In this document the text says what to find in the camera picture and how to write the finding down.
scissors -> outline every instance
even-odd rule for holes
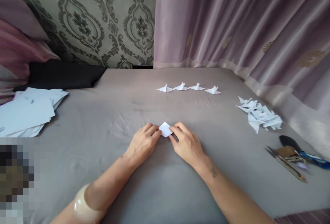
[[[274,149],[272,149],[271,147],[267,146],[269,148],[266,149],[267,152],[273,156],[282,166],[284,166],[289,172],[291,172],[297,179],[299,179],[300,181],[307,183],[306,178],[299,173],[296,169],[294,169],[288,162],[286,162],[285,159],[283,159]]]

hand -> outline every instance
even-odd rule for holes
[[[129,166],[134,168],[140,166],[155,150],[161,134],[162,131],[159,130],[159,126],[152,123],[147,123],[139,129],[123,155]]]
[[[188,130],[188,128],[179,122],[170,130],[179,138],[179,142],[170,135],[169,139],[172,142],[174,151],[188,164],[196,169],[200,164],[205,161],[206,155],[203,152],[202,146],[200,144],[199,138],[193,132]]]

tattoo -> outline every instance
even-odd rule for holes
[[[217,176],[217,171],[216,171],[216,168],[215,168],[214,166],[212,166],[212,169],[211,169],[210,173],[212,173],[212,176],[213,176],[214,178],[216,178],[216,176]]]

gray bed sheet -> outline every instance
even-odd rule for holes
[[[197,82],[205,91],[157,91]],[[330,207],[330,172],[311,166],[300,182],[265,150],[287,135],[315,153],[291,127],[259,134],[235,105],[238,96],[262,102],[233,72],[219,68],[108,69],[94,88],[69,90],[39,139],[27,141],[34,159],[36,211],[25,223],[49,223],[85,184],[127,149],[135,132],[151,122],[184,122],[214,163],[271,217]],[[103,223],[227,223],[194,170],[161,137],[155,152],[129,179]]]

pile of paper scraps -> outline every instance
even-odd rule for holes
[[[35,137],[68,92],[62,89],[27,88],[0,105],[0,137]]]
[[[270,111],[267,106],[262,106],[256,100],[252,100],[252,98],[249,100],[244,100],[239,96],[238,98],[242,105],[237,105],[237,107],[247,113],[248,122],[257,134],[261,124],[267,131],[267,127],[271,127],[273,130],[281,129],[281,117]]]

